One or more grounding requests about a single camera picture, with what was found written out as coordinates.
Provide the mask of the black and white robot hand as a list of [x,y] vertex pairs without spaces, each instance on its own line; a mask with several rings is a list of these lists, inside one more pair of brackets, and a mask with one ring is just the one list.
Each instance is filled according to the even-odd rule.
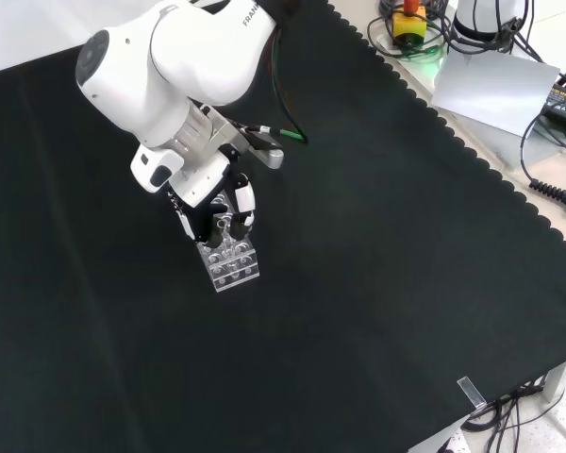
[[227,212],[212,200],[223,190],[235,197],[228,234],[243,240],[255,221],[256,199],[248,176],[237,169],[241,152],[232,144],[221,145],[208,160],[192,169],[173,150],[152,151],[140,146],[130,169],[137,182],[149,193],[164,188],[187,236],[210,248],[223,241],[224,229],[217,216]]

